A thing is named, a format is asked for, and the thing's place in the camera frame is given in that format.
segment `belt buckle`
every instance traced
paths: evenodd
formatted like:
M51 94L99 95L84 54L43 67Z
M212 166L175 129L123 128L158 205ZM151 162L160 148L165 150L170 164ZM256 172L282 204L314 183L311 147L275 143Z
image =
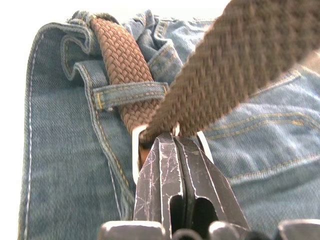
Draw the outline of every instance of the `belt buckle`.
M148 124L143 124L140 126L137 126L132 131L132 176L133 181L137 185L139 173L141 170L140 166L140 143L139 143L139 135L141 132L146 130L148 127ZM179 124L177 124L176 128L173 129L173 134L178 135L179 134ZM196 137L200 143L200 148L204 152L204 154L207 156L207 158L214 164L213 157L211 155L211 151L207 142L207 139L202 131L198 131L196 133Z

